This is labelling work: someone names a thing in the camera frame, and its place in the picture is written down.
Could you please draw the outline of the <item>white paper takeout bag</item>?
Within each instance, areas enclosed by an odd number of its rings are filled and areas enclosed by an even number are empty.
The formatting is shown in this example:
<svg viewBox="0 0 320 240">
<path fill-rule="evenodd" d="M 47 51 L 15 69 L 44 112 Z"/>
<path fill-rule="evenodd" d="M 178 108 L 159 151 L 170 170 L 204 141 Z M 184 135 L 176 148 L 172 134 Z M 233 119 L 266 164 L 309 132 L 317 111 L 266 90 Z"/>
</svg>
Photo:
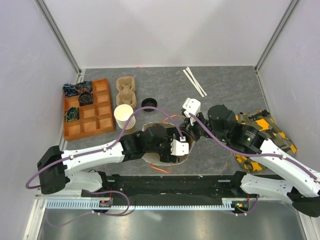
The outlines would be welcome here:
<svg viewBox="0 0 320 240">
<path fill-rule="evenodd" d="M 176 129 L 175 125 L 171 122 L 171 121 L 158 121 L 158 122 L 149 122 L 146 123 L 142 126 L 142 131 L 144 132 L 146 129 L 152 127 L 154 124 L 159 124 L 161 126 L 163 126 L 164 128 L 166 128 L 167 130 L 169 129 Z M 177 166 L 177 165 L 181 165 L 182 163 L 184 163 L 185 161 L 187 161 L 194 145 L 195 145 L 195 141 L 192 139 L 192 137 L 190 136 L 186 136 L 186 140 L 189 144 L 189 153 L 187 155 L 184 156 L 180 156 L 179 157 L 179 162 L 177 163 L 170 163 L 170 162 L 161 162 L 160 161 L 160 156 L 157 153 L 145 153 L 144 156 L 142 157 L 142 159 L 149 163 L 150 165 L 152 165 L 155 168 L 160 168 L 160 167 L 165 167 L 165 166 Z"/>
</svg>

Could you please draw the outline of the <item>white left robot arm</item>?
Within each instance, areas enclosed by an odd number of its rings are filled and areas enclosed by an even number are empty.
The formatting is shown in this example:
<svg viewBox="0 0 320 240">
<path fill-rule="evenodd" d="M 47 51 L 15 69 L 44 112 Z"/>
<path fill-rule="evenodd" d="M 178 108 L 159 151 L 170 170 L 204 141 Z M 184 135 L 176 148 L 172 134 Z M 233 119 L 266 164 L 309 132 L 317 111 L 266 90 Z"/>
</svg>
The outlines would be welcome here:
<svg viewBox="0 0 320 240">
<path fill-rule="evenodd" d="M 161 161 L 178 163 L 188 152 L 186 138 L 180 137 L 175 127 L 165 128 L 160 124 L 95 147 L 61 151 L 56 145 L 50 147 L 37 163 L 40 189 L 42 194 L 50 195 L 65 187 L 75 187 L 104 197 L 110 191 L 109 183 L 99 174 L 90 175 L 82 170 L 141 159 L 148 153 L 157 154 Z"/>
</svg>

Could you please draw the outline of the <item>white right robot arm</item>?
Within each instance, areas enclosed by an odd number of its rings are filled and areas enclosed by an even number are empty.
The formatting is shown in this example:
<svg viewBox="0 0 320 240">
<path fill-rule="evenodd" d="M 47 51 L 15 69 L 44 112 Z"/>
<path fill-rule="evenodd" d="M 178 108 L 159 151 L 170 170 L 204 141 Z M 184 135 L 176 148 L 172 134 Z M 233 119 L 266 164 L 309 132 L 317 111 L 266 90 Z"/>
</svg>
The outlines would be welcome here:
<svg viewBox="0 0 320 240">
<path fill-rule="evenodd" d="M 233 196 L 271 197 L 290 203 L 309 217 L 319 217 L 319 172 L 285 153 L 255 127 L 237 122 L 235 113 L 223 104 L 211 107 L 208 119 L 203 117 L 201 104 L 195 99 L 184 103 L 182 109 L 186 130 L 195 140 L 211 138 L 230 152 L 251 158 L 281 177 L 271 179 L 237 171 L 229 184 Z"/>
</svg>

